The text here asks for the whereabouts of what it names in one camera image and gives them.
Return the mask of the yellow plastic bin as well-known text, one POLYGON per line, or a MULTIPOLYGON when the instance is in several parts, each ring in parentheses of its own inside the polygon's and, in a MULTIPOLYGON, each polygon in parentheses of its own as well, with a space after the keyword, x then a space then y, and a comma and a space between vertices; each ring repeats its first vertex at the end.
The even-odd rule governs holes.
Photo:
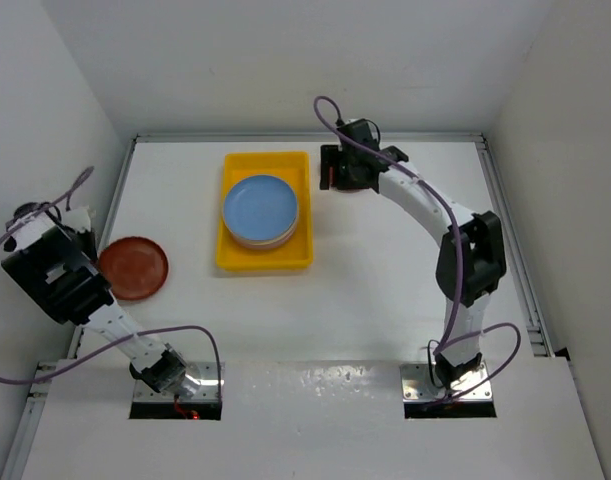
POLYGON ((291 270, 313 261, 313 227, 310 199, 309 156, 305 152, 230 153, 225 157, 221 181, 221 206, 215 260, 219 268, 233 271, 291 270), (291 239, 272 250, 241 247, 222 219, 223 200, 237 182, 253 175, 272 175, 286 181, 299 202, 299 220, 291 239))

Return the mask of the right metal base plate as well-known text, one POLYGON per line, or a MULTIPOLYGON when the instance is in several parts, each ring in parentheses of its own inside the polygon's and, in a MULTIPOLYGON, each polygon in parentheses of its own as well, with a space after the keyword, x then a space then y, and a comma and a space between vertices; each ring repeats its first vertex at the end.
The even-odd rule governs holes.
POLYGON ((448 389, 441 387, 438 379, 435 379, 435 384, 431 382, 427 363, 403 364, 400 366, 400 376, 405 403, 430 403, 444 398, 469 403, 493 400, 485 361, 453 381, 448 389))

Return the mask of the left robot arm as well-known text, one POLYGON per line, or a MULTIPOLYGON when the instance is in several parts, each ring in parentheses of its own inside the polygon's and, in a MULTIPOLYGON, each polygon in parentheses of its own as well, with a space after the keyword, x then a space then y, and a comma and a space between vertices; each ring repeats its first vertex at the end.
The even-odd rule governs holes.
POLYGON ((55 322, 72 323, 114 342, 130 360, 132 376, 157 393, 179 395, 186 362, 143 328, 118 303, 95 266, 97 250, 88 209, 64 213, 40 203, 18 207, 6 224, 4 271, 55 322))

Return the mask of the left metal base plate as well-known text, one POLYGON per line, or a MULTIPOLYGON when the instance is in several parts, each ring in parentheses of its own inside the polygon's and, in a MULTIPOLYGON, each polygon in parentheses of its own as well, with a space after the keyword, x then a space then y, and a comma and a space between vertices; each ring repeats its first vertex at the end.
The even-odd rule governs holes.
POLYGON ((224 392, 225 366, 218 377, 214 362, 189 362, 185 376, 169 389, 157 393, 144 382, 136 380, 133 389, 134 403, 172 404, 177 397, 181 403, 217 404, 224 392))

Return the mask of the light blue plate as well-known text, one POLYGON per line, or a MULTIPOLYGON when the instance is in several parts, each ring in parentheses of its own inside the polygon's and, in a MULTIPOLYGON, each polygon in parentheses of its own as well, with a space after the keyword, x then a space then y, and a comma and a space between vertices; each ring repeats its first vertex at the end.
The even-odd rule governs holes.
POLYGON ((299 216, 299 202, 294 189, 272 175, 247 177, 227 192, 222 205, 222 219, 233 217, 282 217, 290 221, 299 216))

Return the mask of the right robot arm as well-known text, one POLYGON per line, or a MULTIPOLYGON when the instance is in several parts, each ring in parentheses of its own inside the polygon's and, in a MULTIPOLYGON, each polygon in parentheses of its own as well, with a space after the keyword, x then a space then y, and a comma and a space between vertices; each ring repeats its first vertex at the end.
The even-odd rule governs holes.
POLYGON ((434 377, 448 388, 482 360, 478 337, 484 313, 507 271, 501 220, 440 192, 412 170, 400 149, 381 148, 368 120, 337 119, 330 128, 340 143, 321 149, 321 189, 371 189, 401 207, 439 248, 435 278, 446 314, 434 350, 434 377))

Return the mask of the dark red plate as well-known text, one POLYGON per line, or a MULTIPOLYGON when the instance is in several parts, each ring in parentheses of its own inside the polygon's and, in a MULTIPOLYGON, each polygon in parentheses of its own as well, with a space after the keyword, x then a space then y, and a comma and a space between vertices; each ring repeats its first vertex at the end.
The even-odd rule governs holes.
POLYGON ((358 192, 371 189, 370 177, 363 172, 336 169, 330 173, 330 188, 339 192, 358 192))
POLYGON ((130 236, 109 244, 99 255, 98 268, 122 301, 141 301, 156 294, 169 275, 164 250, 153 240, 130 236))

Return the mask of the dark red plate top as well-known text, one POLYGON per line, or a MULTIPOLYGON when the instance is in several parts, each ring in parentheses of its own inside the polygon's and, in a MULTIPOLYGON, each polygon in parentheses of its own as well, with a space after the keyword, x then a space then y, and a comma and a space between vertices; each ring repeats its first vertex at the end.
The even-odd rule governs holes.
POLYGON ((358 192, 371 189, 370 177, 363 172, 336 169, 330 173, 330 188, 339 192, 358 192))

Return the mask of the metal base plate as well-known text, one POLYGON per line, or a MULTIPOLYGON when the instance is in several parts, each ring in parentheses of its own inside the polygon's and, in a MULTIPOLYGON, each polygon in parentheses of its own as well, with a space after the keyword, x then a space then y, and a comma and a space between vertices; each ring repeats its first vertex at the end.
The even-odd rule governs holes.
POLYGON ((403 364, 400 366, 400 376, 405 403, 430 403, 444 398, 469 403, 493 400, 485 361, 453 381, 448 389, 441 387, 438 379, 435 379, 435 384, 431 382, 427 363, 403 364))
POLYGON ((181 403, 217 404, 224 392, 225 366, 218 377, 214 362, 189 362, 185 376, 169 389, 157 393, 144 382, 136 380, 133 389, 134 403, 172 404, 177 397, 181 403))

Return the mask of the cream white plate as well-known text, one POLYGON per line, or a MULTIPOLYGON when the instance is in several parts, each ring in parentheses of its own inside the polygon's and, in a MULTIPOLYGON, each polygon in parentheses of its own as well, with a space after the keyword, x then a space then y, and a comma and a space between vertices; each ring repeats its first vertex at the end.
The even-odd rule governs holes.
POLYGON ((287 241, 296 230, 299 217, 288 221, 282 217, 233 217, 224 220, 232 238, 250 247, 268 246, 287 241))

